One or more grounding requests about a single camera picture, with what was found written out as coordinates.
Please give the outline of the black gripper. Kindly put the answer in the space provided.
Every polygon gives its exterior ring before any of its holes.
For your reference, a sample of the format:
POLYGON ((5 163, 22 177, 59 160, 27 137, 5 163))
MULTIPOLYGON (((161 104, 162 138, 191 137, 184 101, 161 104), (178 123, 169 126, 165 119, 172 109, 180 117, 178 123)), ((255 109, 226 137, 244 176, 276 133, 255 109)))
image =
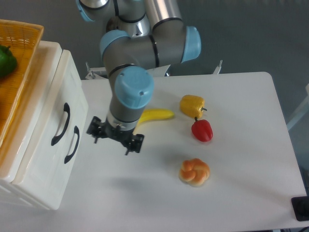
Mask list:
POLYGON ((121 130, 119 125, 114 128, 107 119, 102 122, 97 116, 93 116, 86 133, 94 138, 95 144, 98 139, 103 138, 109 138, 121 143, 126 147, 125 155, 128 155, 129 152, 140 153, 144 140, 143 134, 134 135, 133 130, 121 130))

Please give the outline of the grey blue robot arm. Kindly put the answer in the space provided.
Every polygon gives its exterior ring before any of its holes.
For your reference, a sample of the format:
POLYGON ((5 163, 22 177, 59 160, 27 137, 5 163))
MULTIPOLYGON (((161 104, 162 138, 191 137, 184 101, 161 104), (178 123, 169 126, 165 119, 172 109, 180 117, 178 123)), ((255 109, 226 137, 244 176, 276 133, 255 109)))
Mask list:
POLYGON ((87 130, 95 139, 110 138, 138 153, 144 136, 133 132, 154 90, 148 71, 196 59, 201 52, 199 32, 184 25, 175 0, 78 0, 76 5, 88 22, 113 17, 129 24, 149 22, 141 35, 118 28, 101 38, 99 50, 112 100, 106 120, 93 118, 87 130))

